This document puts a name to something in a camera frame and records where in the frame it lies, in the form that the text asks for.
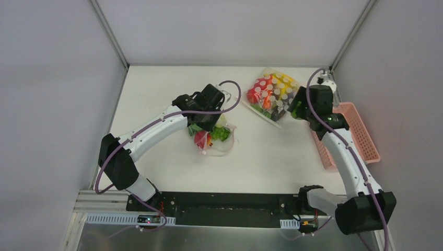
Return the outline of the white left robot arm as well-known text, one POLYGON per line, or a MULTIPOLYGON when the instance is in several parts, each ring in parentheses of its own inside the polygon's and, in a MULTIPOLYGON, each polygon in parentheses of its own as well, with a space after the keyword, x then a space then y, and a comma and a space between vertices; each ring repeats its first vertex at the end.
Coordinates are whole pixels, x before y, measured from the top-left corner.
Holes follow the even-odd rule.
POLYGON ((183 94, 160 115, 138 129, 101 140, 99 175, 106 175, 117 190, 126 190, 139 198, 146 211, 159 206, 156 187, 136 169, 135 163, 153 146, 171 134, 193 124, 211 130, 220 117, 225 94, 212 84, 192 95, 183 94))

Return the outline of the clear zip top bag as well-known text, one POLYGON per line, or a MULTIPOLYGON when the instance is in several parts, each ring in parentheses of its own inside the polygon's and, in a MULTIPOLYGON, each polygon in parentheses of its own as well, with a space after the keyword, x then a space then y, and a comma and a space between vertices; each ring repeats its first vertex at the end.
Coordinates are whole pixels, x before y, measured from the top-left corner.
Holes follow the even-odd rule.
POLYGON ((205 131, 195 124, 187 128, 188 135, 202 155, 225 156, 234 146, 237 127, 221 115, 212 131, 205 131))

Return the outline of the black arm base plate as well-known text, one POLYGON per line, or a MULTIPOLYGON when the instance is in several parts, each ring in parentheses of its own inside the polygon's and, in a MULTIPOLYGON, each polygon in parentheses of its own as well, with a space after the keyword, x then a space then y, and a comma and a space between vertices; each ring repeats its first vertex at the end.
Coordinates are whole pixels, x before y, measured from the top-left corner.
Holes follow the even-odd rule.
POLYGON ((176 225, 316 229, 324 214, 293 194, 158 192, 141 204, 130 195, 126 210, 155 208, 176 225))

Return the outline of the green fake grapes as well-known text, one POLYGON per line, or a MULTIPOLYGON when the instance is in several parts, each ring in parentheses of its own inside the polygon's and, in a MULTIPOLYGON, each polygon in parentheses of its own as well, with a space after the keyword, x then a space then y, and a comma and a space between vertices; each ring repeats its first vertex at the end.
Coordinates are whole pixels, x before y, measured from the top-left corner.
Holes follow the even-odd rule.
POLYGON ((231 135, 231 130, 227 127, 215 127, 212 132, 210 132, 212 140, 220 140, 224 142, 231 135))

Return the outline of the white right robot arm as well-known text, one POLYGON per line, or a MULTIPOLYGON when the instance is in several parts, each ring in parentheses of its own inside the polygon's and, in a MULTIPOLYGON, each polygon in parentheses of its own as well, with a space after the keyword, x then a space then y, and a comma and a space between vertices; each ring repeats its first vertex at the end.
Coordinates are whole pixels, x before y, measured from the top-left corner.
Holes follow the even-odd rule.
POLYGON ((288 112, 309 123, 332 156, 346 191, 343 200, 322 186, 304 186, 296 201, 299 212, 310 214, 318 209, 333 216, 345 235, 385 230, 397 204, 396 197, 383 191, 371 177, 345 117, 333 112, 332 89, 324 85, 299 88, 288 112))

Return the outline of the red fake pomegranate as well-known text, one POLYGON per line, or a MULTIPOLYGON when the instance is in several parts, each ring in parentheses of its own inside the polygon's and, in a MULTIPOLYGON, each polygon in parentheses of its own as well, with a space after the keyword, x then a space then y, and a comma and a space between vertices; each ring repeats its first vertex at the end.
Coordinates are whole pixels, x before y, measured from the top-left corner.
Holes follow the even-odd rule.
POLYGON ((212 137, 209 132, 198 131, 194 135, 194 144, 200 149, 205 150, 208 147, 212 147, 212 137))

